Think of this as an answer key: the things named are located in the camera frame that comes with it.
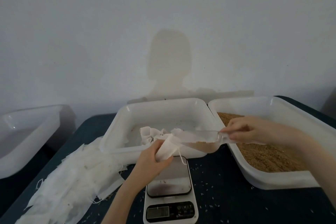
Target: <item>brown grain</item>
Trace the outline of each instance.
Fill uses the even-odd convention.
[[[221,112],[218,115],[225,126],[231,119],[243,117]],[[275,173],[307,170],[300,157],[286,147],[243,143],[237,143],[237,146],[246,161],[260,171]]]

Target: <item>white plastic tub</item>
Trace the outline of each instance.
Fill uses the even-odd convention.
[[[216,119],[205,102],[197,98],[129,104],[118,111],[101,141],[100,149],[118,153],[124,165],[133,164],[141,151],[149,146],[141,146],[141,127],[149,126],[159,130],[165,128],[167,131],[173,128],[213,130],[216,124]],[[183,146],[180,152],[186,158],[206,155],[186,146]]]
[[[0,179],[20,171],[60,126],[62,106],[0,116]]]
[[[212,100],[208,104],[218,121],[217,129],[224,127],[217,112],[253,115],[296,127],[314,137],[336,157],[336,129],[277,97],[227,98]],[[235,144],[229,144],[241,172],[247,181],[260,189],[319,187],[309,171],[267,173],[246,162]]]

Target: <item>digital kitchen scale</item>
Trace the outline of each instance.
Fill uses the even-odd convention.
[[[159,224],[193,224],[198,208],[185,157],[174,157],[171,165],[146,187],[143,222]]]

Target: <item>scoop handle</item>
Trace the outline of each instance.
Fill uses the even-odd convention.
[[[230,140],[229,135],[224,132],[218,132],[218,141],[220,141],[220,144],[225,144],[225,143],[237,143],[237,141]],[[250,143],[256,143],[256,144],[264,144],[264,143],[259,143],[257,141],[252,141]]]

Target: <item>hand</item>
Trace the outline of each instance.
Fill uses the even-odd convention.
[[[147,184],[149,184],[157,175],[170,165],[173,161],[173,156],[156,162],[155,154],[163,144],[164,140],[156,140],[153,144],[143,150],[138,158],[136,165],[127,178],[126,182],[129,183],[132,189],[136,189],[139,192]]]
[[[289,147],[307,137],[297,128],[253,116],[232,119],[221,132],[228,133],[231,140],[241,143],[259,142]]]

